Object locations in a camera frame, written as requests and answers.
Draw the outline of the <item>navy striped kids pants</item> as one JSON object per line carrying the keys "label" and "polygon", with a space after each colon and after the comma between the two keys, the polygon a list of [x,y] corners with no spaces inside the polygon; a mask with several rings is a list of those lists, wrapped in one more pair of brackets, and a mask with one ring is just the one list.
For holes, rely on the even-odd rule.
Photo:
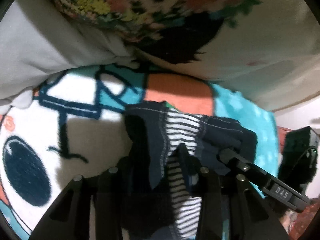
{"label": "navy striped kids pants", "polygon": [[176,236],[194,238],[201,198],[191,196],[187,162],[198,160],[201,165],[224,175],[228,170],[216,158],[220,150],[230,148],[253,161],[256,134],[237,120],[183,113],[166,102],[144,101],[127,106],[125,117],[128,135],[148,141],[151,187],[156,187],[163,177],[169,181]]}

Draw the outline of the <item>red bag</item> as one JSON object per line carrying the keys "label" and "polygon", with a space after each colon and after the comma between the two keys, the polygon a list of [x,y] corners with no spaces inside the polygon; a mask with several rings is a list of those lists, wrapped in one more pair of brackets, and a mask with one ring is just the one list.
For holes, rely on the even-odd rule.
{"label": "red bag", "polygon": [[[284,148],[286,134],[292,131],[293,130],[289,128],[284,128],[280,126],[278,127],[279,147],[281,156]],[[319,211],[319,193],[316,194],[316,196],[314,197],[310,196],[309,199],[311,200],[311,203],[306,207],[306,209],[303,212],[297,213],[296,211],[287,211],[282,217],[283,226],[288,232],[290,239],[300,239],[300,237],[302,237],[302,235],[306,233],[307,228],[311,225],[312,221],[316,218],[317,212]]]}

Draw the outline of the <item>teal cartoon dog blanket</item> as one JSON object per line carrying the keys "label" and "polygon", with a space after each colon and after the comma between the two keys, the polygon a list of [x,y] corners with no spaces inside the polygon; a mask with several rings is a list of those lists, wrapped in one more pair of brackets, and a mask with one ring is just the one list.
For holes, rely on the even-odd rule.
{"label": "teal cartoon dog blanket", "polygon": [[96,176],[128,154],[123,111],[142,101],[238,120],[258,137],[254,162],[278,173],[274,116],[239,92],[161,70],[70,69],[35,90],[27,109],[12,107],[1,117],[1,214],[15,239],[29,238],[75,175]]}

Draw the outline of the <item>cream floral pillow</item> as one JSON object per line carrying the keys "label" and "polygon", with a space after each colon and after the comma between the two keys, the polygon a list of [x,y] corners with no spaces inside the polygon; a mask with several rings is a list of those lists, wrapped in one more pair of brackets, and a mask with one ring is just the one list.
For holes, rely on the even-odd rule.
{"label": "cream floral pillow", "polygon": [[319,0],[51,0],[89,41],[278,111],[319,96]]}

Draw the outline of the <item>grey plush pillow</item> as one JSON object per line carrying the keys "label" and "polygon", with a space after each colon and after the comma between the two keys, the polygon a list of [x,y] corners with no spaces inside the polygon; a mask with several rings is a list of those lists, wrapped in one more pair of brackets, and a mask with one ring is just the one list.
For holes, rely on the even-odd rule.
{"label": "grey plush pillow", "polygon": [[68,20],[49,0],[13,0],[1,18],[1,114],[28,108],[33,89],[59,72],[111,63],[137,67],[116,34]]}

